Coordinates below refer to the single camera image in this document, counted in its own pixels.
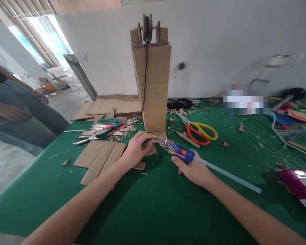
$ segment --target scissors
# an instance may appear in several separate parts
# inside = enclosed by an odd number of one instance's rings
[[[183,115],[181,115],[180,113],[173,111],[175,114],[177,114],[185,123],[186,129],[187,129],[187,133],[189,138],[194,141],[196,144],[198,145],[208,145],[210,143],[210,140],[216,140],[218,138],[218,133],[215,131],[214,128],[206,125],[206,124],[202,124],[199,122],[192,122],[189,119],[185,118]],[[190,125],[194,125],[196,128],[198,128],[198,130],[201,132],[196,131],[195,129],[193,129],[193,127],[191,127]],[[205,128],[209,128],[210,130],[212,130],[212,132],[214,133],[214,137],[210,137],[209,135],[207,135],[207,133],[205,133],[205,131],[201,128],[205,127]],[[194,133],[198,134],[199,136],[203,137],[206,142],[199,142],[198,140],[196,140],[192,135],[191,132],[193,131]]]

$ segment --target pink object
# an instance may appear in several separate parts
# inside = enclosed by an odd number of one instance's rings
[[[278,176],[306,208],[306,186],[301,182],[306,180],[306,171],[286,169],[278,172]]]
[[[288,116],[291,116],[293,118],[296,118],[299,121],[303,121],[306,123],[306,114],[299,112],[299,111],[294,111],[294,110],[288,110]]]

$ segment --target cardboard piece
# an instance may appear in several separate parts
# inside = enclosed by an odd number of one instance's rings
[[[135,167],[133,167],[134,169],[138,169],[138,170],[144,170],[146,167],[146,163],[145,162],[139,162],[135,165]]]
[[[200,148],[200,146],[198,144],[196,144],[194,141],[192,141],[191,139],[189,139],[188,137],[184,136],[181,133],[176,132],[181,138],[183,138],[184,140],[186,140],[188,143],[191,143],[193,146],[195,146],[196,148]]]
[[[94,124],[97,124],[98,120],[103,119],[103,117],[105,118],[105,116],[106,116],[105,114],[103,114],[103,115],[95,115],[94,119],[93,119]]]
[[[240,123],[240,127],[239,127],[238,131],[243,132],[243,133],[245,132],[244,131],[244,126],[242,125],[242,122]]]
[[[61,166],[68,166],[68,163],[69,163],[69,159],[66,160],[63,164],[61,164]]]
[[[74,115],[71,121],[82,120],[93,117],[92,115],[87,115],[86,112],[92,107],[94,104],[93,101],[85,101],[82,105],[82,108]]]
[[[141,112],[140,102],[134,95],[107,95],[98,96],[86,114],[110,114],[112,107],[115,107],[115,115],[140,114]]]
[[[88,185],[112,166],[121,157],[125,147],[123,143],[92,140],[73,164],[88,168],[81,184]]]
[[[188,133],[187,133],[187,132],[182,132],[182,134],[183,134],[184,136],[186,136],[187,138],[189,138],[189,136],[188,136]]]
[[[94,117],[91,117],[91,118],[89,118],[89,119],[86,120],[87,123],[88,123],[88,122],[91,123],[91,122],[93,122],[93,121],[94,121]]]
[[[146,153],[146,157],[150,156],[150,155],[153,155],[157,153],[157,150],[156,150],[156,147],[155,147],[155,144],[152,145],[152,148],[150,149],[150,151],[148,153]]]
[[[146,47],[132,46],[135,78],[147,133],[165,130],[171,46],[149,46],[144,100]]]

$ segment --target black cable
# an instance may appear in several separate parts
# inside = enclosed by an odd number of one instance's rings
[[[142,111],[141,111],[141,116],[143,118],[143,109],[144,109],[144,103],[145,103],[145,90],[146,90],[146,72],[147,72],[147,53],[148,53],[148,49],[149,49],[149,35],[150,35],[150,21],[149,21],[149,17],[146,16],[146,30],[145,30],[145,42],[146,42],[146,64],[145,64],[145,84],[144,84],[144,98],[143,98],[143,106],[142,106]]]

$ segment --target black object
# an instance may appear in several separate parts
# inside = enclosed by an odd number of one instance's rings
[[[150,21],[149,21],[149,17],[146,16],[145,17],[146,20],[146,26],[148,27],[150,25]],[[143,118],[143,109],[144,109],[144,103],[145,103],[145,90],[146,90],[146,72],[147,72],[147,53],[148,53],[148,49],[149,49],[149,35],[150,35],[150,30],[149,28],[145,29],[146,31],[146,35],[145,35],[145,42],[146,42],[146,64],[145,64],[145,84],[144,84],[144,98],[143,98],[143,105],[142,105],[142,111],[140,113],[140,115]]]
[[[293,95],[291,101],[300,100],[306,96],[306,89],[304,88],[290,88],[282,92],[281,98],[285,99],[288,95]]]
[[[193,102],[189,99],[168,99],[168,109],[181,109],[188,110],[193,106]]]
[[[185,65],[184,62],[180,62],[179,65],[178,65],[178,69],[179,69],[179,70],[182,70],[182,69],[185,68],[185,66],[186,66],[186,65]]]

